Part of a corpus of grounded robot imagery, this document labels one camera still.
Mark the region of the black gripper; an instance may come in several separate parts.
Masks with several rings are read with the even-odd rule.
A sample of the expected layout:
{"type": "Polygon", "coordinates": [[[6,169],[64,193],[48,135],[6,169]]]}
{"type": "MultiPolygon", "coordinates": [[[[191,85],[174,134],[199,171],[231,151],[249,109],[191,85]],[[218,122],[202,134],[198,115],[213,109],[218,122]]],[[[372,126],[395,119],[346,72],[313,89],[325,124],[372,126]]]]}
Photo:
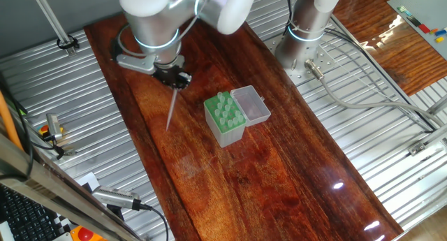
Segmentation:
{"type": "Polygon", "coordinates": [[[152,76],[171,89],[186,89],[192,81],[192,76],[183,72],[183,68],[177,65],[170,68],[157,66],[152,76]]]}

